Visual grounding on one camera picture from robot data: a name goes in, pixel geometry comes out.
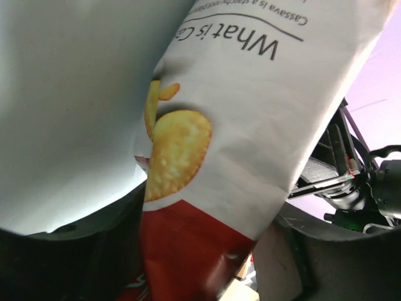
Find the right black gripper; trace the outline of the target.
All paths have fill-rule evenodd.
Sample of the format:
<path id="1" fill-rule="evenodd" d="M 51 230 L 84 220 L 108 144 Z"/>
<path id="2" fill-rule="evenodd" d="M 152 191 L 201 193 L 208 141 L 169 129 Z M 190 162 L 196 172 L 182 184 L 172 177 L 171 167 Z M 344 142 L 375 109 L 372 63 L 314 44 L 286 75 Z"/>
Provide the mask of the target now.
<path id="1" fill-rule="evenodd" d="M 343 100 L 303 169 L 290 199 L 314 195 L 335 208 L 323 219 L 366 234 L 400 226 L 399 145 L 370 150 Z"/>

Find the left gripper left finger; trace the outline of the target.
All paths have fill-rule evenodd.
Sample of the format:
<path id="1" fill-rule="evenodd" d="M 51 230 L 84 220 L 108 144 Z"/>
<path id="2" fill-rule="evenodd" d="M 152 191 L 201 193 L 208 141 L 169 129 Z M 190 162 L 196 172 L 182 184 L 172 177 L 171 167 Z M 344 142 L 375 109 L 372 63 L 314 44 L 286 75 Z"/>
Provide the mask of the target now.
<path id="1" fill-rule="evenodd" d="M 144 191 L 51 233 L 1 230 L 1 300 L 116 300 L 141 266 Z"/>

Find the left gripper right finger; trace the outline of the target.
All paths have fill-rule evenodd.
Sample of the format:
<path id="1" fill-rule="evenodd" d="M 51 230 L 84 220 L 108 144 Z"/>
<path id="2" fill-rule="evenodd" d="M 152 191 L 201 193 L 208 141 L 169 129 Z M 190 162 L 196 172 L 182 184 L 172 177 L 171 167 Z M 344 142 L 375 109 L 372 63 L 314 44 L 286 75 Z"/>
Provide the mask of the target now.
<path id="1" fill-rule="evenodd" d="M 400 228 L 368 235 L 284 206 L 253 258 L 260 300 L 400 300 Z"/>

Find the red Chuba chips bag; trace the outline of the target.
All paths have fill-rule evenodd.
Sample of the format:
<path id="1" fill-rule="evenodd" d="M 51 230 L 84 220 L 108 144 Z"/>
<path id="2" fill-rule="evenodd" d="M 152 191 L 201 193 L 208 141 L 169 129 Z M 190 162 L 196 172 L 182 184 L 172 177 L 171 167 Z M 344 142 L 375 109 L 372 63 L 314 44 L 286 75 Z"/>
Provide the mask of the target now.
<path id="1" fill-rule="evenodd" d="M 217 300 L 294 188 L 395 1 L 196 1 L 134 142 L 142 267 L 121 300 Z"/>

